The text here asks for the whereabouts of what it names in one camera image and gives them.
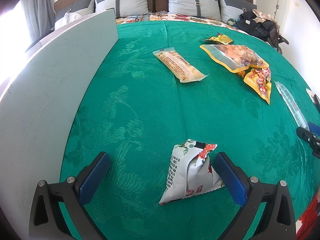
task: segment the metal screw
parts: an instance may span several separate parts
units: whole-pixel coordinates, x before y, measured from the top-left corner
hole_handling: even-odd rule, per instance
[[[280,181],[280,185],[283,186],[283,187],[285,187],[285,186],[287,186],[287,183],[286,183],[284,180],[281,180],[281,181]]]
[[[38,186],[42,187],[45,184],[44,180],[39,181]]]
[[[254,176],[250,177],[250,180],[251,180],[251,182],[253,182],[253,183],[257,183],[257,182],[259,181],[258,178],[257,178],[257,177],[254,177]]]
[[[68,182],[68,183],[72,183],[72,182],[75,181],[75,179],[76,179],[76,178],[75,178],[74,176],[70,176],[70,177],[67,178],[67,182]]]

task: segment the white panel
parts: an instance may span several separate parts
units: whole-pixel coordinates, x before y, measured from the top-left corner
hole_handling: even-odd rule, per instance
[[[0,206],[22,239],[37,182],[59,182],[80,102],[118,40],[114,15],[96,13],[46,43],[0,102]]]

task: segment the gray curtain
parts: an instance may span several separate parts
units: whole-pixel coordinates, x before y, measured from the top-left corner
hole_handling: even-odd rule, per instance
[[[36,41],[54,27],[53,0],[21,0],[30,37]]]

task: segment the green fabric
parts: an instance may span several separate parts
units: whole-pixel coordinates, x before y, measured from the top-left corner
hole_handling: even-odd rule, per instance
[[[276,90],[281,82],[308,121],[320,123],[308,87],[297,71],[263,41],[222,27],[182,21],[118,26],[119,41],[107,55],[81,102],[68,138],[61,181],[77,175],[100,151],[111,168],[86,210],[109,239],[217,239],[239,205],[226,188],[163,206],[172,148],[191,138],[217,143],[248,176],[289,185],[295,217],[310,202],[320,178],[319,160],[297,138],[296,123]],[[270,106],[236,74],[199,48],[223,33],[270,65]],[[152,52],[174,47],[205,75],[180,83]],[[253,226],[259,217],[256,216]],[[75,233],[70,218],[71,232]],[[254,232],[253,226],[246,238]]]

